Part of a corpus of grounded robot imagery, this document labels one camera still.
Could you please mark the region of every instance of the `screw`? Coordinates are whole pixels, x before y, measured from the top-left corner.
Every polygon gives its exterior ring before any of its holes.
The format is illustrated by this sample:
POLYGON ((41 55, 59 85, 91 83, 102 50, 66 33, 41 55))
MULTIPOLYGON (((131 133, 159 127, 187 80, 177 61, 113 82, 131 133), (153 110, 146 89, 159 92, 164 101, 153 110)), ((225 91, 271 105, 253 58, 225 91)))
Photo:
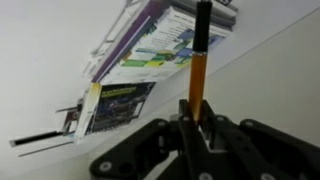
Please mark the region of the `screw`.
POLYGON ((189 118, 188 116, 185 116, 185 117, 183 117, 183 120, 184 120, 184 121, 189 121, 190 118, 189 118))
POLYGON ((111 169, 112 163, 111 162, 103 162, 100 164, 100 171, 107 172, 111 169))
POLYGON ((253 126, 253 122, 247 121, 247 122, 246 122, 246 125, 247 125, 247 126, 253 126))
POLYGON ((218 121, 224 121, 224 118, 221 117, 221 116, 219 116, 219 117, 217 117, 217 120, 218 120, 218 121))
POLYGON ((161 121, 161 122, 159 122, 158 125, 159 125, 159 126, 164 126, 164 125, 166 125, 166 123, 164 123, 163 121, 161 121))
POLYGON ((200 174, 199 180, 213 180, 213 178, 209 173, 203 172, 200 174))
POLYGON ((276 180, 276 178, 274 178, 271 174, 268 174, 268 173, 262 173, 260 179, 261 180, 276 180))

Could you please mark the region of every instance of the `white ceiling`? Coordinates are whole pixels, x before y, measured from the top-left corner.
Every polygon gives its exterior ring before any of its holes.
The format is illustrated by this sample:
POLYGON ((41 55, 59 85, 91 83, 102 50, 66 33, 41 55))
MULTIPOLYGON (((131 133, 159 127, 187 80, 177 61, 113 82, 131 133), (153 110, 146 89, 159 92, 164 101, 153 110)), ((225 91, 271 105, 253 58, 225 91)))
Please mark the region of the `white ceiling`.
MULTIPOLYGON (((320 1, 234 0, 234 4, 239 8, 234 34, 211 51, 208 74, 311 13, 320 1)), ((88 83, 81 72, 89 52, 124 5, 124 0, 0 0, 0 178, 80 155, 107 138, 95 136, 80 145, 25 158, 17 158, 8 143, 47 132, 55 125, 54 111, 76 103, 88 83)), ((187 69, 158 83, 143 114, 155 111, 187 85, 187 69)))

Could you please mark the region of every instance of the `white wall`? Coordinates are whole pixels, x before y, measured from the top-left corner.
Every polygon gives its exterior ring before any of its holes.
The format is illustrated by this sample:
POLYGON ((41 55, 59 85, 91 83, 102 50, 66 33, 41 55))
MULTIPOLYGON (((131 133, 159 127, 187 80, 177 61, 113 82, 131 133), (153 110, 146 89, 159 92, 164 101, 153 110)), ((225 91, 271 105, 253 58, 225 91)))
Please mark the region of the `white wall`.
MULTIPOLYGON (((320 146, 320 10, 207 78, 205 98, 234 122, 253 118, 320 146)), ((174 98, 89 153, 93 160, 153 118, 178 112, 174 98)))
POLYGON ((88 156, 78 156, 5 180, 88 180, 88 156))

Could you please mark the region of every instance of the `pen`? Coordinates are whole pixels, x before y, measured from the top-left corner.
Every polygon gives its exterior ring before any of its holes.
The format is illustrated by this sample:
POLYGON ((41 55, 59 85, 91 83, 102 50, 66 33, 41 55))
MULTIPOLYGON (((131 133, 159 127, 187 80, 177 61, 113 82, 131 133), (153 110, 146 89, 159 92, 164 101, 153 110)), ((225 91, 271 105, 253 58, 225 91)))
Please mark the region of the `pen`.
POLYGON ((193 39, 193 54, 191 60, 189 106, 193 119, 198 122, 201 118, 201 104, 206 77, 207 51, 212 2, 197 2, 197 16, 193 39))

